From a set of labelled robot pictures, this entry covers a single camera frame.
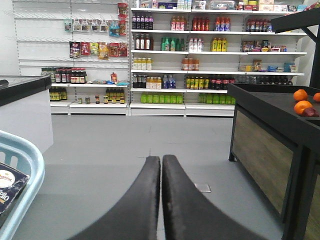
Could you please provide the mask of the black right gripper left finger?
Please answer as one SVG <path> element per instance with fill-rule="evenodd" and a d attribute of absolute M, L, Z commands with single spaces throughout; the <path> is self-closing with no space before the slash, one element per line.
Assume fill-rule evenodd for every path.
<path fill-rule="evenodd" d="M 148 156 L 127 192 L 102 217 L 71 240 L 156 240 L 161 162 Z"/>

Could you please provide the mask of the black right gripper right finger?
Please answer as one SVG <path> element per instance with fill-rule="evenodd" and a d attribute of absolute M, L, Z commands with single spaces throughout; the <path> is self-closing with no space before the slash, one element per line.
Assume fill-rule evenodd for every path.
<path fill-rule="evenodd" d="M 212 204 L 172 154 L 162 158 L 162 209 L 168 240 L 263 239 Z"/>

